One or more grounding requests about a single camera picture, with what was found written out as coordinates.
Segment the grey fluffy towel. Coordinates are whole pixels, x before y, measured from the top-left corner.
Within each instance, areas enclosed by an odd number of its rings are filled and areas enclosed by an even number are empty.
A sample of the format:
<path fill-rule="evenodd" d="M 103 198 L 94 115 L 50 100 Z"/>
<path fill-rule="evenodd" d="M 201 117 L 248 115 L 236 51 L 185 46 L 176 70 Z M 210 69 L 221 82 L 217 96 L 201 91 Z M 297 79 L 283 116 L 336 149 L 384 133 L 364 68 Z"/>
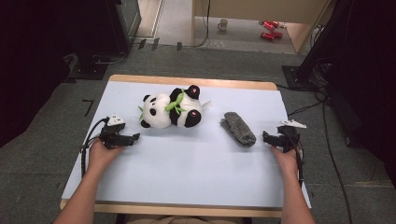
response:
<path fill-rule="evenodd" d="M 226 112 L 220 126 L 242 147 L 252 147 L 257 138 L 236 112 Z"/>

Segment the black stand base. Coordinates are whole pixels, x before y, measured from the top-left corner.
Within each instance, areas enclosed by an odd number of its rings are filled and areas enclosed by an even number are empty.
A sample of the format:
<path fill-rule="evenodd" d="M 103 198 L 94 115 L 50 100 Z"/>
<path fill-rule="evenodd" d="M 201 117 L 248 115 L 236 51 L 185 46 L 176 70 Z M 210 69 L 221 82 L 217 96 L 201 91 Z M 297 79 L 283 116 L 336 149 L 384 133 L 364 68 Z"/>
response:
<path fill-rule="evenodd" d="M 290 89 L 312 91 L 316 88 L 300 66 L 282 65 L 281 68 Z"/>
<path fill-rule="evenodd" d="M 68 78 L 86 79 L 86 80 L 102 80 L 107 70 L 106 63 L 98 63 L 91 56 L 79 57 L 74 63 Z"/>

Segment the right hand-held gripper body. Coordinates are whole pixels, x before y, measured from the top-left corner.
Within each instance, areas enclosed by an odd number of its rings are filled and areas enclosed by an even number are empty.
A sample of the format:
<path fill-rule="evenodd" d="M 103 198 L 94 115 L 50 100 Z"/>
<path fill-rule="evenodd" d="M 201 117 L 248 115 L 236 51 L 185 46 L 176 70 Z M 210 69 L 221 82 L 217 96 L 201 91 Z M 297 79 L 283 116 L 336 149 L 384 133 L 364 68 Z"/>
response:
<path fill-rule="evenodd" d="M 306 125 L 294 119 L 280 122 L 277 132 L 281 134 L 283 140 L 281 147 L 284 153 L 298 147 L 298 143 L 300 142 L 300 135 L 297 132 L 298 128 L 305 129 Z"/>

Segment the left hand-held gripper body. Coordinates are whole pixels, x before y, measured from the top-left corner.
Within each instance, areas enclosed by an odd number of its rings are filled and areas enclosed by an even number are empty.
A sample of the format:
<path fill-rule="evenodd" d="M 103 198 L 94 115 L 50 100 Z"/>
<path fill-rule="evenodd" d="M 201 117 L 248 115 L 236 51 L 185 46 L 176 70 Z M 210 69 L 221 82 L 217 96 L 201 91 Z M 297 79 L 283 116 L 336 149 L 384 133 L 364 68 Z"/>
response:
<path fill-rule="evenodd" d="M 118 115 L 107 117 L 105 126 L 99 134 L 99 138 L 106 148 L 111 149 L 113 147 L 122 147 L 125 145 L 120 135 L 120 131 L 124 129 L 125 125 L 125 121 Z"/>

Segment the panda plush toy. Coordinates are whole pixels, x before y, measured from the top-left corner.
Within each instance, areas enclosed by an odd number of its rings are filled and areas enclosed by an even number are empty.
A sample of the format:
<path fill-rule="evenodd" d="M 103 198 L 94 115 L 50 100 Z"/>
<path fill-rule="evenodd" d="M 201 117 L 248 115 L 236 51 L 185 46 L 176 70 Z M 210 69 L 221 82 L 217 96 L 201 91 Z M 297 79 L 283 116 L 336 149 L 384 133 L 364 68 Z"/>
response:
<path fill-rule="evenodd" d="M 191 128 L 198 125 L 205 110 L 200 102 L 201 90 L 196 85 L 175 88 L 170 94 L 148 94 L 140 107 L 143 128 L 164 129 L 170 125 Z"/>

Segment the black cabinet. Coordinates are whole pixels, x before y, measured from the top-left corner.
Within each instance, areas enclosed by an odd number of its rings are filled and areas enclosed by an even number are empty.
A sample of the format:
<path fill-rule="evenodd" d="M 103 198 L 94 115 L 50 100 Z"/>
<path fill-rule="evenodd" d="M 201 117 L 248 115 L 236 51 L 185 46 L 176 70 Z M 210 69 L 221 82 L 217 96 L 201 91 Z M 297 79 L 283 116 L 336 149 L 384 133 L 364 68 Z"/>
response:
<path fill-rule="evenodd" d="M 117 53 L 128 53 L 142 21 L 137 0 L 106 0 Z"/>

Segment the person's left hand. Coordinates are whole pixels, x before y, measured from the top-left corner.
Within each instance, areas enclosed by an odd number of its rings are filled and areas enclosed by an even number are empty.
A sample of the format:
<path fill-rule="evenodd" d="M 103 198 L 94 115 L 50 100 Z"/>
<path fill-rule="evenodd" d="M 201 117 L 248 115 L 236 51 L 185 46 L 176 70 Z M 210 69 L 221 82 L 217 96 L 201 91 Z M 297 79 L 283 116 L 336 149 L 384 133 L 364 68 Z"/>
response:
<path fill-rule="evenodd" d="M 96 139 L 90 148 L 87 172 L 89 174 L 101 175 L 123 150 L 124 147 L 112 147 L 108 149 L 99 139 Z"/>

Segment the person's right hand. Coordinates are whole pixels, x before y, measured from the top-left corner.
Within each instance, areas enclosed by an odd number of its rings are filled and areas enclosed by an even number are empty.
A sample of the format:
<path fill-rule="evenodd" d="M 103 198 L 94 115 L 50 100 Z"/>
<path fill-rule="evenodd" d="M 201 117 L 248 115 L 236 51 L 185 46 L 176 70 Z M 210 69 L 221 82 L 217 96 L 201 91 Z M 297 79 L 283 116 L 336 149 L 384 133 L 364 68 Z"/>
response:
<path fill-rule="evenodd" d="M 271 146 L 271 150 L 276 157 L 283 177 L 296 179 L 298 173 L 296 152 L 290 150 L 289 152 L 283 153 L 275 146 Z"/>

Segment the black corner tape mark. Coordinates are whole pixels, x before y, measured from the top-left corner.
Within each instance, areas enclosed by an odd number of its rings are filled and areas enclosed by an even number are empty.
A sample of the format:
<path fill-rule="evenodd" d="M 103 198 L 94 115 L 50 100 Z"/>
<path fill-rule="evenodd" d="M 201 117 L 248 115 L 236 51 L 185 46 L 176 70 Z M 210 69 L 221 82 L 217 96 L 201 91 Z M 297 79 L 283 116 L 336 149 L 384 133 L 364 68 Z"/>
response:
<path fill-rule="evenodd" d="M 82 102 L 88 104 L 88 108 L 87 108 L 87 110 L 86 110 L 86 112 L 85 112 L 85 114 L 84 114 L 84 117 L 87 117 L 87 116 L 89 115 L 91 109 L 92 109 L 94 100 L 82 99 Z"/>

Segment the light wooden desk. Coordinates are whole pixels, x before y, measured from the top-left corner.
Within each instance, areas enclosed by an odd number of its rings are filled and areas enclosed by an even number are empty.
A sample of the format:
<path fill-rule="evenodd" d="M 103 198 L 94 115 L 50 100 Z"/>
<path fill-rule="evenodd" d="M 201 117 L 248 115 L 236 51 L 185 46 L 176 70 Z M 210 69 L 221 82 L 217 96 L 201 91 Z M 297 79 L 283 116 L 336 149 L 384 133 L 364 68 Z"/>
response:
<path fill-rule="evenodd" d="M 193 17 L 209 14 L 213 18 L 281 21 L 296 52 L 321 21 L 332 0 L 192 0 Z"/>

